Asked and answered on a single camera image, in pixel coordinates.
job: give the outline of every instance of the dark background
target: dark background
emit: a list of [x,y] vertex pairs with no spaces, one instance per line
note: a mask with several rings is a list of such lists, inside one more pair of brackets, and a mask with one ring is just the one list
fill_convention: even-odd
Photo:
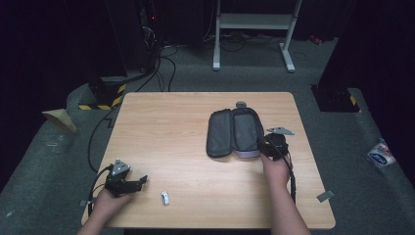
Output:
[[[70,0],[0,3],[1,189],[44,122],[40,112],[64,108],[70,92],[87,82],[80,72],[78,55],[73,53],[76,45],[69,28],[73,19],[68,15],[68,2],[79,4]],[[96,2],[74,4],[77,7],[71,11],[87,11],[90,21],[82,24],[105,22],[105,4]],[[269,9],[279,9],[278,13],[283,13],[291,12],[294,6],[289,0],[281,1],[279,8],[274,8],[276,3],[271,0],[236,2],[233,5],[233,1],[223,1],[222,9],[235,13],[272,13]],[[405,0],[304,0],[294,33],[298,40],[307,40],[311,34],[323,40],[340,37],[320,83],[362,90],[375,122],[412,183],[414,9],[413,3]],[[206,34],[210,17],[211,1],[162,1],[161,32],[165,32],[165,38],[200,45],[200,35]],[[108,36],[92,40],[93,46],[106,43],[109,55],[117,53],[112,30],[107,23],[102,23],[102,27]]]

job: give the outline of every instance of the small white object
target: small white object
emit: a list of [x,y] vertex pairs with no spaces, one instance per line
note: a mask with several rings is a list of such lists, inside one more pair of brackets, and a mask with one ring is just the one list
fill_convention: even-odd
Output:
[[170,200],[168,199],[167,191],[161,192],[161,199],[164,205],[168,205],[170,203]]

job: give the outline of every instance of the black equipment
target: black equipment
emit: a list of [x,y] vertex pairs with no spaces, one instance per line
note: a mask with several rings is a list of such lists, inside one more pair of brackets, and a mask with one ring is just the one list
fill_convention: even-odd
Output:
[[92,212],[92,204],[93,204],[93,194],[94,194],[94,187],[95,183],[97,182],[98,178],[104,171],[109,170],[109,174],[107,175],[107,180],[105,182],[105,188],[110,191],[115,197],[119,197],[121,194],[128,194],[128,193],[135,193],[141,191],[143,184],[147,182],[147,175],[141,177],[138,181],[127,181],[125,180],[130,166],[128,164],[123,163],[121,160],[115,160],[114,164],[110,164],[109,166],[105,167],[101,172],[98,173],[97,177],[95,178],[94,183],[91,186],[91,190],[89,192],[88,198],[88,214],[91,215]]
[[265,142],[258,141],[257,146],[260,152],[268,158],[272,158],[272,161],[279,161],[282,159],[290,173],[290,182],[291,182],[291,197],[293,201],[296,201],[296,177],[293,172],[293,165],[291,163],[291,155],[288,151],[288,144],[286,143],[286,138],[283,134],[270,133],[265,135]]

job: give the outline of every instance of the gray zipper case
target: gray zipper case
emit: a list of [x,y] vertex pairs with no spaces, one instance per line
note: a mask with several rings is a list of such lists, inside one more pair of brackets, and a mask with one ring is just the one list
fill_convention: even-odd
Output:
[[259,116],[244,102],[237,109],[225,109],[210,115],[207,130],[207,155],[222,158],[233,151],[240,158],[258,157],[257,143],[263,142],[263,127]]

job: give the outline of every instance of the gray tape piece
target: gray tape piece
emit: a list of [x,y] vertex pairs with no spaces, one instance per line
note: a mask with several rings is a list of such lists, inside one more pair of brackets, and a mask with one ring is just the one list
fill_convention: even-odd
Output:
[[326,191],[320,195],[317,196],[318,201],[320,201],[320,203],[331,199],[333,196],[335,196],[335,193],[332,190]]

